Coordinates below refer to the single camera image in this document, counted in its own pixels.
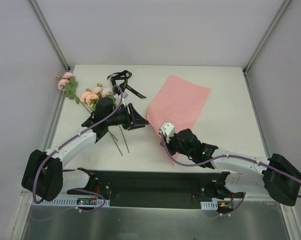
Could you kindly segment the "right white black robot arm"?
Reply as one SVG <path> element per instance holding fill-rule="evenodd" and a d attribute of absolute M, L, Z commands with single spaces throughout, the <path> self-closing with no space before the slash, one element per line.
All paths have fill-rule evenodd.
<path fill-rule="evenodd" d="M 160 131 L 162 146 L 173 162 L 185 167 L 222 170 L 222 179 L 213 186 L 212 195 L 223 199 L 229 194 L 268 195 L 276 202 L 294 206 L 301 186 L 301 172 L 285 157 L 252 157 L 201 142 L 190 130 L 178 133 Z"/>

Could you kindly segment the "peach fake flower stem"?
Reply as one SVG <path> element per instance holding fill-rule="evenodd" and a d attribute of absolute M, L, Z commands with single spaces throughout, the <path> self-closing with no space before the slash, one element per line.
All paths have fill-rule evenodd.
<path fill-rule="evenodd" d="M 81 95 L 80 100 L 87 107 L 89 107 L 92 112 L 91 116 L 83 124 L 84 127 L 90 127 L 96 122 L 102 120 L 107 115 L 109 115 L 116 107 L 113 100 L 109 97 L 103 98 L 98 104 L 95 110 L 92 109 L 93 100 L 97 99 L 97 95 L 93 93 L 93 90 L 86 89 L 86 91 Z M 92 128 L 92 130 L 97 134 L 96 140 L 100 140 L 105 134 L 108 134 L 109 128 L 105 126 L 105 121 L 99 125 Z"/>

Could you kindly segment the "pink wrapping paper sheet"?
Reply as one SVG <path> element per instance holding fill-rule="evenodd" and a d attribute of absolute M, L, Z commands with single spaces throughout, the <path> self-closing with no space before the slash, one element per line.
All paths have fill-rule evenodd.
<path fill-rule="evenodd" d="M 152 82 L 145 87 L 150 103 L 146 120 L 160 143 L 160 127 L 164 122 L 172 123 L 177 132 L 192 130 L 211 93 L 208 87 L 189 82 L 175 75 L 163 82 Z"/>

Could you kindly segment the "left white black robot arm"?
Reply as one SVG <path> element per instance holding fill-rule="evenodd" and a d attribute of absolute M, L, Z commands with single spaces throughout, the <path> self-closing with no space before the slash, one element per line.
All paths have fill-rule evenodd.
<path fill-rule="evenodd" d="M 89 195 L 97 192 L 96 175 L 84 168 L 64 171 L 64 167 L 79 153 L 97 143 L 112 126 L 134 130 L 148 125 L 130 103 L 115 105 L 109 97 L 102 98 L 95 110 L 77 132 L 60 146 L 30 154 L 22 187 L 42 200 L 52 201 L 60 192 L 81 190 Z"/>

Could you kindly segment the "pale pink fake flower stem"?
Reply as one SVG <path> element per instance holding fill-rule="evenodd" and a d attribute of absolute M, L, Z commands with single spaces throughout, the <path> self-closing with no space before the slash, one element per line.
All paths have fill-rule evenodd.
<path fill-rule="evenodd" d="M 97 84 L 97 87 L 93 89 L 93 93 L 96 94 L 98 97 L 96 100 L 93 100 L 91 105 L 92 105 L 92 109 L 95 110 L 96 107 L 97 107 L 97 104 L 103 99 L 103 98 L 111 98 L 113 100 L 113 102 L 115 103 L 116 102 L 116 99 L 114 97 L 114 93 L 113 93 L 113 90 L 110 89 L 110 88 L 104 88 L 100 83 Z M 126 150 L 127 152 L 129 153 L 130 150 L 129 150 L 129 147 L 128 147 L 128 144 L 127 144 L 127 140 L 125 138 L 125 135 L 123 133 L 123 129 L 121 126 L 118 126 L 119 130 L 120 130 L 120 133 L 121 133 L 121 136 L 122 136 L 122 139 L 124 141 L 124 144 L 125 144 L 125 147 L 126 147 Z M 116 136 L 110 131 L 108 130 L 108 133 L 111 137 L 111 139 L 113 140 L 117 150 L 119 151 L 120 155 L 123 156 L 123 153 L 118 145 L 118 139 L 116 138 Z"/>

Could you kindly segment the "pink fake flower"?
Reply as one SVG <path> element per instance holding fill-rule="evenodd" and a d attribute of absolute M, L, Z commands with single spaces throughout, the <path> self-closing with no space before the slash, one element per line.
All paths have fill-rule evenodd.
<path fill-rule="evenodd" d="M 76 104 L 82 105 L 89 113 L 92 112 L 92 110 L 82 103 L 80 98 L 77 96 L 76 90 L 78 82 L 72 72 L 68 71 L 64 74 L 58 74 L 56 75 L 56 79 L 58 80 L 57 87 L 62 92 L 62 97 L 74 100 Z"/>

